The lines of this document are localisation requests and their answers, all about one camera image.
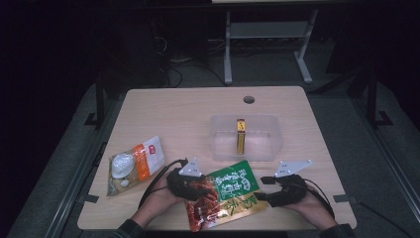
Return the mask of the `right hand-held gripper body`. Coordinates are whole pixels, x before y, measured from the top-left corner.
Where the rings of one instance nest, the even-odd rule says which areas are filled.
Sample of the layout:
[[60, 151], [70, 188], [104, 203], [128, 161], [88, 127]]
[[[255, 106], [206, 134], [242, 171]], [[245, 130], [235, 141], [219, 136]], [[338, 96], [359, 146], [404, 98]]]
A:
[[280, 191], [268, 196], [271, 207], [281, 207], [300, 201], [306, 194], [307, 185], [298, 172], [311, 166], [311, 160], [281, 161], [272, 177], [279, 183]]

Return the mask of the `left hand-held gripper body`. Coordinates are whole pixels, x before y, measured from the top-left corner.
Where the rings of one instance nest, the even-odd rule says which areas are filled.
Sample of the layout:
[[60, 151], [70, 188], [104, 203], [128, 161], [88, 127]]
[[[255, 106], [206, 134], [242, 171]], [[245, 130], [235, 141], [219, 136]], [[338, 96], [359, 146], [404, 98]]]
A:
[[173, 169], [166, 177], [168, 189], [178, 197], [186, 200], [195, 201], [205, 194], [204, 188], [196, 188], [192, 184], [205, 180], [205, 175], [201, 172], [198, 160], [187, 159], [181, 162], [181, 167]]

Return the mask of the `green snack packet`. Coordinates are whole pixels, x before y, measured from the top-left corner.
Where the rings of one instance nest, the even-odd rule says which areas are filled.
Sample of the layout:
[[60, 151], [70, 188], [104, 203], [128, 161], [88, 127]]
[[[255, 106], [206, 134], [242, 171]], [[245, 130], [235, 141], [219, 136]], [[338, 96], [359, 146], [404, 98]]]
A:
[[267, 207], [254, 196], [260, 192], [255, 175], [247, 161], [242, 161], [209, 174], [204, 188], [211, 194], [196, 201], [186, 201], [185, 208], [192, 232], [209, 229], [241, 219]]

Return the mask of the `clear plastic container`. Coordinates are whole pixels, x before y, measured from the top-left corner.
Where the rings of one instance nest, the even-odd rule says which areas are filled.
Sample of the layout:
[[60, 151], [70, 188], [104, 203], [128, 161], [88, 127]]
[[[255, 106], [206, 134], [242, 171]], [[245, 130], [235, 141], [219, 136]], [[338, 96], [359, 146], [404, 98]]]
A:
[[[245, 121], [244, 150], [238, 153], [238, 121]], [[273, 161], [282, 147], [279, 121], [272, 115], [214, 115], [210, 148], [216, 161]]]

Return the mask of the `white and orange packet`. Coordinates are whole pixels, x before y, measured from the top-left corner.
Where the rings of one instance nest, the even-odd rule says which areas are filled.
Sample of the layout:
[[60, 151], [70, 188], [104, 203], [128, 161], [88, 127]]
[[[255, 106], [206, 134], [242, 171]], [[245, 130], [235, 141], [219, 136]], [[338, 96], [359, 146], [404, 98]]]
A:
[[164, 165], [160, 139], [154, 136], [109, 158], [108, 196], [116, 196], [150, 178]]

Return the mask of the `red and yellow box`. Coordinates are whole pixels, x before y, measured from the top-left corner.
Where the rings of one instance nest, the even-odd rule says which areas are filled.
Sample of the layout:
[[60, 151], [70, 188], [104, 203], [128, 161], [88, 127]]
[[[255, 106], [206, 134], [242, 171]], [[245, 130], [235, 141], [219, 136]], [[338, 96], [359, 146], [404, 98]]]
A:
[[246, 122], [244, 119], [237, 120], [237, 154], [242, 155], [245, 150]]

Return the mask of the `person's left hand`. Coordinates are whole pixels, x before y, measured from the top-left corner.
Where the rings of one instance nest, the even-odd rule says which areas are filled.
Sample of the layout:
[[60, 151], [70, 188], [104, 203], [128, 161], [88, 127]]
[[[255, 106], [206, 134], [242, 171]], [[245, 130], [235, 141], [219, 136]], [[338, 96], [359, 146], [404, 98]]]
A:
[[161, 178], [146, 198], [140, 211], [143, 217], [155, 218], [165, 213], [173, 205], [180, 203], [182, 198], [175, 196], [167, 187], [165, 178]]

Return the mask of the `person's right hand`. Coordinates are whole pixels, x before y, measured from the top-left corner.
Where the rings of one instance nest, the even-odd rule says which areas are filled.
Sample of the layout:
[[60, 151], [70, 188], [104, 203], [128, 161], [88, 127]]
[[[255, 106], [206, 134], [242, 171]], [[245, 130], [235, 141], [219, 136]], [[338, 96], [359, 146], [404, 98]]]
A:
[[285, 208], [296, 211], [319, 231], [336, 226], [337, 221], [335, 218], [313, 194], [316, 189], [312, 186], [309, 186], [309, 189], [310, 191], [307, 191], [305, 197], [299, 202], [285, 205]]

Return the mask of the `black metal stand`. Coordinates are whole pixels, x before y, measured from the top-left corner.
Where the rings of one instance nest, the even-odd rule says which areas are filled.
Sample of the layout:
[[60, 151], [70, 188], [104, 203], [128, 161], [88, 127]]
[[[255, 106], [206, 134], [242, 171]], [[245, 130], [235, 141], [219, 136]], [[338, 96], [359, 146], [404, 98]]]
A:
[[367, 81], [367, 120], [377, 129], [379, 126], [391, 126], [392, 121], [385, 111], [376, 110], [377, 79], [373, 70], [369, 72]]
[[96, 111], [88, 114], [84, 124], [94, 126], [96, 130], [99, 130], [105, 118], [104, 87], [101, 74], [98, 74], [95, 80], [95, 101]]

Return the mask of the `white metal stand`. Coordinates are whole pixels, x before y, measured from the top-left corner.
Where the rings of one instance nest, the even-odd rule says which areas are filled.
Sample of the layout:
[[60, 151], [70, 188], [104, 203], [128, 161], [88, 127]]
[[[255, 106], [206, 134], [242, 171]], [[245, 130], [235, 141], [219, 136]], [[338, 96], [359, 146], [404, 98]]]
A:
[[231, 13], [226, 14], [225, 25], [225, 54], [224, 54], [224, 82], [233, 83], [231, 65], [231, 41], [242, 39], [300, 39], [302, 45], [299, 51], [294, 52], [294, 58], [303, 78], [307, 84], [313, 79], [305, 62], [305, 53], [312, 36], [318, 10], [314, 9], [307, 21], [288, 22], [233, 22]]

